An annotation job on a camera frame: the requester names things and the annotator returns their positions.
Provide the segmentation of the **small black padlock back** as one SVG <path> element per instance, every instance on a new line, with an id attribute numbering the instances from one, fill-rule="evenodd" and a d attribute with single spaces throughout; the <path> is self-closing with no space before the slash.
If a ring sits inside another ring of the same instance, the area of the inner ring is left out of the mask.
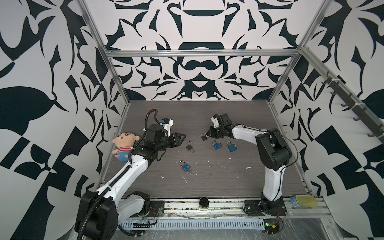
<path id="1" fill-rule="evenodd" d="M 187 148 L 188 151 L 194 153 L 195 150 L 194 150 L 192 144 L 193 144 L 192 141 L 188 141 L 188 145 L 186 146 L 186 148 Z"/>

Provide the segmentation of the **black padlock with key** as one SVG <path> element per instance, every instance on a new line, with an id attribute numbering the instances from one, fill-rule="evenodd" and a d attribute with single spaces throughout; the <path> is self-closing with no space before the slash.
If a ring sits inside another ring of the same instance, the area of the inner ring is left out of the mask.
<path id="1" fill-rule="evenodd" d="M 209 138 L 209 137 L 208 137 L 206 134 L 204 134 L 204 133 L 201 134 L 201 139 L 202 139 L 203 141 L 206 141 L 208 138 Z"/>

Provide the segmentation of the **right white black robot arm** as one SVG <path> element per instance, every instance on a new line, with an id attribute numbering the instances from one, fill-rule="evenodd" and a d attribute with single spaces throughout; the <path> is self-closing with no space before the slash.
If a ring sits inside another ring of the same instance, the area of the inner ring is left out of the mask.
<path id="1" fill-rule="evenodd" d="M 265 166 L 265 184 L 261 200 L 255 206 L 245 204 L 246 214 L 262 212 L 272 214 L 283 204 L 282 184 L 286 168 L 292 157 L 285 137 L 278 129 L 261 130 L 243 124 L 234 125 L 227 114 L 215 114 L 206 135 L 214 139 L 224 137 L 244 140 L 257 146 L 260 160 Z"/>

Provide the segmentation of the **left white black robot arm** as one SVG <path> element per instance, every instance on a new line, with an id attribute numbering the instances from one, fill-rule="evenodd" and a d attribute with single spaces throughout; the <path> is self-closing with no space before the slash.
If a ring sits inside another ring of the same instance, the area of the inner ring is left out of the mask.
<path id="1" fill-rule="evenodd" d="M 110 240 L 116 230 L 129 217 L 146 214 L 150 207 L 150 197 L 136 191 L 127 199 L 123 196 L 149 166 L 159 160 L 159 152 L 179 147 L 186 139 L 185 134 L 171 133 L 165 124 L 152 124 L 145 135 L 128 154 L 123 168 L 106 184 L 96 191 L 86 191 L 81 197 L 74 229 L 77 238 Z"/>

